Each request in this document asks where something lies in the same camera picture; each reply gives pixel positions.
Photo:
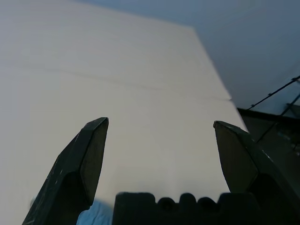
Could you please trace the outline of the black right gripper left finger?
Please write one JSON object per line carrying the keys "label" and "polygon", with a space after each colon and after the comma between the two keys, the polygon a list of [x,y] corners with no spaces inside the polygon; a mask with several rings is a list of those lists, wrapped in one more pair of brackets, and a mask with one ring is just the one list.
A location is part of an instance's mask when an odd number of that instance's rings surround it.
{"label": "black right gripper left finger", "polygon": [[25,225],[75,225],[93,204],[109,119],[88,122],[58,155],[25,217]]}

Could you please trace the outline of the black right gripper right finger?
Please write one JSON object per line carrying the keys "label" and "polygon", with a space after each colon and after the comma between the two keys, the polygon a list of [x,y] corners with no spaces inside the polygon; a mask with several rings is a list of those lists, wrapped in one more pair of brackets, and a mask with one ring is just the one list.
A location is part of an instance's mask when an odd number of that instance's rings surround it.
{"label": "black right gripper right finger", "polygon": [[265,220],[273,224],[300,223],[300,159],[283,156],[278,165],[251,135],[232,124],[215,121],[222,172],[232,193],[251,193]]}

